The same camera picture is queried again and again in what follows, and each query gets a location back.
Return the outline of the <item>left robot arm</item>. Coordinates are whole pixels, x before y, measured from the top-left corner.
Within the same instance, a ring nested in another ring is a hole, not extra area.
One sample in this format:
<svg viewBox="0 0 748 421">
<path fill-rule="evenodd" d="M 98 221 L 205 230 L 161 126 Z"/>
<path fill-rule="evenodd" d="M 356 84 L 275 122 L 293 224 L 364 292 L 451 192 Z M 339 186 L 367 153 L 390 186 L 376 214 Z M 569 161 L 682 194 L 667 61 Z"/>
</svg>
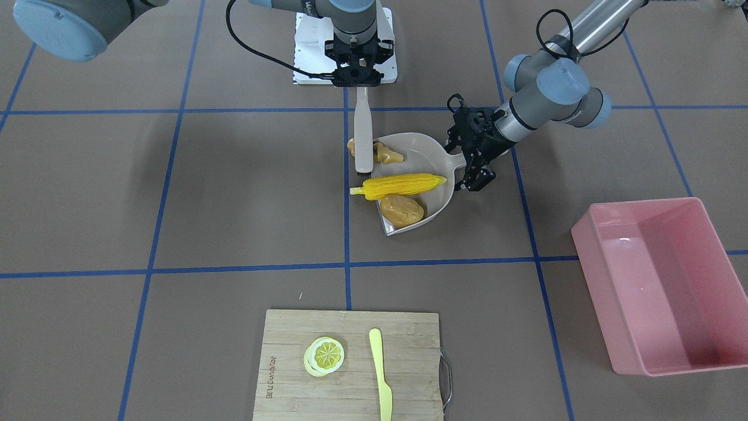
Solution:
<svg viewBox="0 0 748 421">
<path fill-rule="evenodd" d="M 447 105 L 454 124 L 445 150 L 459 149 L 466 162 L 454 189 L 483 189 L 496 178 L 490 162 L 545 123 L 585 129 L 603 125 L 612 110 L 611 99 L 590 84 L 580 62 L 614 42 L 631 16 L 645 6 L 645 1 L 594 1 L 574 19 L 550 9 L 563 17 L 566 27 L 548 39 L 535 27 L 539 50 L 513 57 L 504 69 L 503 82 L 512 91 L 511 98 L 497 108 L 469 107 L 462 96 L 452 95 L 458 106 Z"/>
</svg>

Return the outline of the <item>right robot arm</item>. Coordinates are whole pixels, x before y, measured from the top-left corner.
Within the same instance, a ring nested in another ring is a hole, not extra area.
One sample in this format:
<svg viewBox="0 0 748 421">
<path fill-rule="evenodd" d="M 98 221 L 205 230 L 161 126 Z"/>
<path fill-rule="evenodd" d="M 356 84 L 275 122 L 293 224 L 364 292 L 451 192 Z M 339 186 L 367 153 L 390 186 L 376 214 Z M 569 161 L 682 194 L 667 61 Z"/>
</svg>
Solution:
<svg viewBox="0 0 748 421">
<path fill-rule="evenodd" d="M 395 35 L 389 9 L 379 1 L 256 1 L 296 17 L 292 63 L 252 48 L 231 24 L 236 2 L 228 2 L 224 25 L 249 53 L 291 70 L 297 84 L 373 88 L 397 79 Z M 101 56 L 118 37 L 134 40 L 134 29 L 162 34 L 184 24 L 168 1 L 15 1 L 17 27 L 43 50 L 60 59 L 85 63 Z"/>
</svg>

